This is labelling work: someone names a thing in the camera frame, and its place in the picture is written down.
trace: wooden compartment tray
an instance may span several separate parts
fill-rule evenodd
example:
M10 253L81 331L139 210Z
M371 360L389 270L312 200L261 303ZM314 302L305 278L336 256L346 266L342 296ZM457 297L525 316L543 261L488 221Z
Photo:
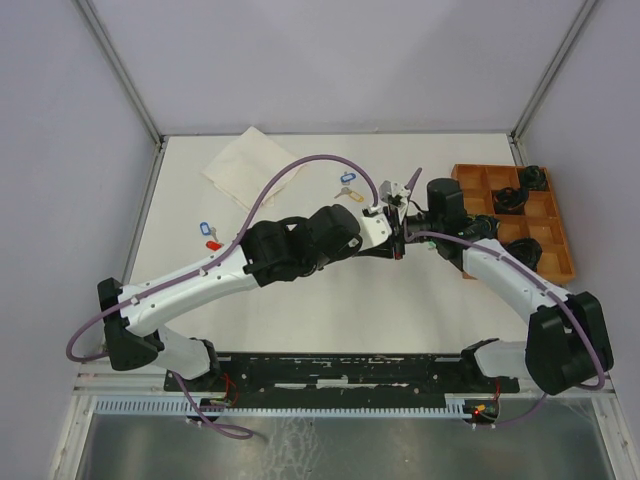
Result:
M522 214L496 215L493 208L494 192L505 187L520 188L521 170L524 167L458 164L451 176L460 182L467 213L496 217L500 221L498 240L503 245L519 238L535 238L542 246L538 274L566 285L575 278L575 270L549 171L541 167L547 176L547 191L530 191Z

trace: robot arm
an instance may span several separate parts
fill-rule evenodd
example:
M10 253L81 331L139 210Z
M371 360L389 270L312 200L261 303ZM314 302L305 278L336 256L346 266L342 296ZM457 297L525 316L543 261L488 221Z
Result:
M465 349L478 375L531 377L547 393L556 394L594 375L593 362L556 303L506 262L480 250L437 238L408 241L407 234L439 232L464 238L509 256L486 230L467 215L462 192L455 180L437 179L427 187L429 211L407 216L410 191L385 182L380 189L387 204L363 211L356 218L340 205L323 207L310 218L292 217L256 223L240 247L217 268L205 270L212 258L173 272L144 285L120 286L113 279L98 286L103 310L131 298L131 304L105 317L105 337L112 367L131 370L155 364L199 382L206 390L220 375L215 349L208 341L187 339L164 326L169 320L210 301L240 291L265 287L276 281L309 276L326 265L353 256L400 260L405 246L432 240L438 252L460 270L484 281L529 326L524 342L485 340ZM220 257L225 250L216 252ZM136 295L179 278L185 272L200 274L138 300ZM572 296L543 282L578 317L588 332L605 370L613 366L611 348L600 304L588 293Z
M292 217L256 223L224 262L206 270L225 249L169 275L139 285L121 286L114 279L98 285L102 310L131 299L105 317L105 338L114 370L157 365L186 380L210 384L220 374L213 345L187 339L164 324L205 303L276 281L309 276L326 265L376 247L391 235L381 208L356 218L341 205L323 207L310 218ZM186 273L199 275L178 281ZM142 292L176 283L150 295Z

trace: purple cable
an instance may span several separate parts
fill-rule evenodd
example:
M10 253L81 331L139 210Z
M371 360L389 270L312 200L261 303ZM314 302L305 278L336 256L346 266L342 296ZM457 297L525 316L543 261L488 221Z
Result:
M171 372L171 373L175 377L176 382L178 382L178 385L180 386L180 390L182 390L182 393L184 393L184 396L187 398L187 401L191 405L191 408L193 408L193 411L198 414L198 416L202 420L202 423L204 423L207 427L215 430L216 432L218 432L221 435L224 435L225 437L233 438L235 440L249 440L251 437L253 437L255 432L253 430L249 430L248 428L241 427L239 425L213 423L211 420L209 420L207 416L204 413L202 413L202 410L200 409L200 407L198 407L198 404L189 393L189 390L187 390L187 386L184 384L184 380L182 379L182 377L178 375L176 372ZM235 430L236 432L242 432L244 433L244 435L231 433L231 432L228 432L227 430Z
M233 253L233 251L236 249L236 247L238 245L240 245L240 242L242 241L242 237L244 236L246 231L249 229L249 226L251 225L251 222L253 221L253 218L256 216L256 213L258 212L258 209L260 208L260 205L262 204L262 201L264 200L264 198L267 196L267 194L269 193L271 188L273 188L273 186L276 184L276 182L278 180L280 180L285 174L287 174L288 172L290 172L294 168L299 167L300 165L304 165L305 163L313 162L313 161L316 161L316 160L331 160L333 162L343 163L344 165L347 165L347 166L353 168L356 172L358 172L360 175L362 175L362 178L365 179L365 181L369 185L369 188L371 188L371 194L373 195L373 206L378 205L378 191L376 190L375 183L373 183L373 180L367 174L367 172L365 172L360 166L358 166L357 164L355 164L351 160L347 160L346 158L342 158L342 157L339 157L337 155L329 155L329 154L310 155L308 157L300 158L299 160L296 160L295 162L290 163L289 165L284 167L282 170L280 170L269 181L269 183L267 183L267 185L264 187L262 192L260 192L260 195L258 195L258 198L256 199L255 203L253 204L253 207L251 207L251 210L249 211L249 215L247 215L247 219L242 224L242 227L240 228L240 231L238 232L238 235L233 240L233 242L231 242L231 245L229 245L229 248L227 248L222 253L222 255L220 255L220 257L212 260L211 262L207 263L206 265L203 265L202 268L204 270L208 271L208 270L211 270L212 268L214 268L216 266L220 266L220 264L222 264L222 262L224 262ZM138 298L138 300L141 300L143 298L147 298L148 296L153 295L154 293L158 293L158 292L160 292L160 291L162 291L162 290L164 290L166 288L173 287L174 285L178 285L179 283L182 283L182 282L184 282L186 280L189 280L191 278L197 277L198 275L200 275L200 270L199 269L198 270L193 270L191 272L187 272L187 273L185 273L183 275L180 275L179 277L176 277L174 279L168 280L168 281L166 281L164 283L156 285L155 287L151 287L148 290L145 290L144 292L141 292L141 293L137 294L136 297ZM87 357L77 357L76 355L73 354L73 346L75 345L75 343L78 340L78 338L80 338L80 336L84 332L86 332L90 327L92 327L93 325L98 323L100 320L102 320L107 315L110 315L110 314L112 314L114 312L117 312L118 310L120 310L120 309L122 309L122 308L124 308L124 307L126 307L126 306L128 306L130 304L131 304L131 299L127 299L127 300L124 300L124 301L120 302L119 304L114 305L113 307L110 307L107 310L105 310L103 312L100 312L99 314L91 317L91 319L88 322L86 322L84 325L82 325L71 336L71 338L69 339L69 342L67 342L67 349L66 349L67 358L69 360L71 360L72 362L86 362L86 361L98 360L100 358L107 357L108 356L107 352L97 353L95 355L89 355Z
M463 245L463 246L465 246L467 248L475 248L476 250L480 250L480 251L482 251L484 253L487 253L487 254L497 258L498 260L506 262L514 270L516 270L518 273L520 273L525 278L527 278L531 283L533 283L536 286L536 288L538 288L539 290L544 292L545 295L547 295L551 300L553 300L558 305L558 307L562 310L562 312L567 316L567 318L571 322L571 325L573 326L573 328L575 329L576 333L580 337L580 340L582 340L582 343L584 344L584 347L587 350L587 353L589 353L589 357L591 358L591 361L593 362L593 366L596 369L596 373L597 373L597 376L598 376L598 382L595 385L584 385L584 384L582 384L582 385L579 385L579 387L584 389L584 390L600 390L600 389L602 389L602 387L604 387L604 384L605 384L604 369L602 368L602 364L600 363L600 360L598 359L598 354L594 350L593 345L591 345L591 342L589 341L589 338L587 337L587 334L585 333L584 329L582 328L582 326L578 322L578 319L573 315L573 312L571 310L569 310L569 307L567 307L565 305L565 303L562 301L562 299L560 297L558 297L552 291L547 290L546 285L544 283L542 283L540 280L538 280L536 278L536 276L532 275L524 265L521 265L520 262L518 262L517 260L513 260L512 258L510 258L508 256L505 256L505 255L503 255L502 253L500 253L500 252L498 252L496 250L493 250L491 248L485 247L483 245L478 245L476 243L469 242L467 240L463 240L462 238L454 237L454 236L451 236L451 235L446 235L444 233L430 232L428 230L423 230L423 231L420 231L420 232L415 232L412 235L409 235L409 232L407 230L407 225L405 223L405 226L404 226L404 239L405 239L405 241L407 243L411 243L412 241L414 241L415 239L420 238L420 237L440 238L442 240L448 240L450 242L457 243L459 245ZM498 426L498 425L500 425L500 426L514 425L516 423L520 423L520 422L530 418L533 414L535 414L538 410L540 410L540 408L542 407L542 405L545 402L546 398L547 398L547 394L545 393L545 394L542 395L542 397L540 397L538 402L528 412L520 415L519 417L512 418L512 419L509 419L509 420L505 420L504 422L500 422L500 423L494 424L494 425L495 426Z

